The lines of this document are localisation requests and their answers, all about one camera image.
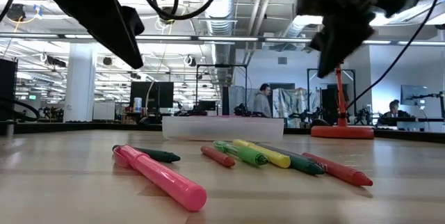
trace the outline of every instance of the person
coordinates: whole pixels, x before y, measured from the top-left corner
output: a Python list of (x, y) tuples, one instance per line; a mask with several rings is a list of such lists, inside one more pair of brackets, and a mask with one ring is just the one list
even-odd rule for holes
[(378, 122), (383, 125), (390, 125), (390, 122), (393, 122), (390, 120), (390, 118), (410, 118), (412, 117), (409, 113), (398, 110), (398, 99), (395, 99), (391, 103), (389, 103), (389, 112), (386, 112), (384, 115), (382, 115)]
[(269, 100), (267, 96), (270, 95), (270, 86), (268, 84), (263, 84), (259, 88), (259, 92), (255, 95), (253, 101), (253, 111), (263, 113), (267, 118), (272, 117), (272, 112), (270, 111)]

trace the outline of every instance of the dark green marker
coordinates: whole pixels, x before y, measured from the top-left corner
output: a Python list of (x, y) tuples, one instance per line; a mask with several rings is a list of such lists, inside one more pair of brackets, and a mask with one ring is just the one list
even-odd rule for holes
[[(115, 148), (117, 148), (120, 145), (114, 145), (113, 146), (113, 150)], [(176, 154), (173, 154), (172, 152), (165, 152), (162, 150), (149, 150), (147, 148), (140, 148), (140, 147), (134, 147), (137, 150), (148, 154), (148, 156), (150, 156), (150, 158), (152, 158), (155, 161), (160, 161), (160, 162), (173, 162), (173, 161), (179, 161), (181, 160), (181, 157), (177, 156)]]
[(290, 168), (308, 173), (310, 175), (322, 175), (325, 173), (325, 171), (319, 165), (317, 165), (317, 162), (313, 159), (304, 157), (294, 152), (289, 152), (286, 150), (281, 150), (276, 147), (264, 145), (262, 143), (255, 143), (255, 144), (257, 144), (260, 147), (264, 147), (269, 150), (291, 157), (291, 166), (289, 166)]

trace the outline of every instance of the wooden table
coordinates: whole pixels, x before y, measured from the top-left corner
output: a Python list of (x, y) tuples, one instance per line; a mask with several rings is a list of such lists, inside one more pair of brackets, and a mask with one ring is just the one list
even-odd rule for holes
[[(168, 150), (171, 169), (208, 193), (189, 213), (143, 176), (116, 168), (114, 144)], [(290, 135), (273, 143), (366, 173), (357, 188), (273, 165), (226, 169), (201, 155), (202, 141), (165, 141), (161, 132), (69, 131), (0, 139), (1, 223), (445, 223), (445, 145)]]

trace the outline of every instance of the yellow highlighter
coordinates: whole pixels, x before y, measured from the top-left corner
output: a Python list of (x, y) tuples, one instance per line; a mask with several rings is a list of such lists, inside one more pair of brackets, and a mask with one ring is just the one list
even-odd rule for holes
[(288, 168), (291, 165), (291, 158), (287, 155), (280, 154), (274, 151), (270, 151), (269, 149), (266, 149), (264, 147), (260, 147), (258, 145), (255, 145), (254, 143), (243, 141), (243, 140), (234, 140), (234, 145), (237, 145), (239, 147), (250, 147), (260, 153), (262, 153), (269, 161), (280, 168)]

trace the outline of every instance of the green marker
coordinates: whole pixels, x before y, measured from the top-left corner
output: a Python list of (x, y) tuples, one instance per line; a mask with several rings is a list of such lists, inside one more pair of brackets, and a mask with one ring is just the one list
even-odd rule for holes
[(260, 147), (264, 147), (269, 150), (291, 157), (291, 166), (289, 166), (290, 168), (300, 170), (310, 175), (322, 175), (325, 173), (325, 171), (319, 165), (317, 165), (317, 162), (314, 161), (313, 159), (286, 150), (281, 150), (276, 147), (264, 145), (262, 143), (255, 143), (255, 144)]
[(135, 147), (135, 148), (145, 154), (148, 154), (148, 156), (150, 156), (150, 158), (152, 158), (155, 161), (170, 163), (173, 161), (181, 160), (181, 157), (177, 156), (176, 154), (173, 154), (172, 152), (165, 152), (162, 150), (149, 150), (147, 148), (140, 148), (140, 147)]
[(260, 152), (253, 150), (250, 147), (237, 147), (230, 145), (225, 141), (214, 141), (215, 148), (223, 153), (232, 154), (238, 157), (241, 161), (249, 163), (253, 166), (261, 166), (267, 164), (269, 160)]

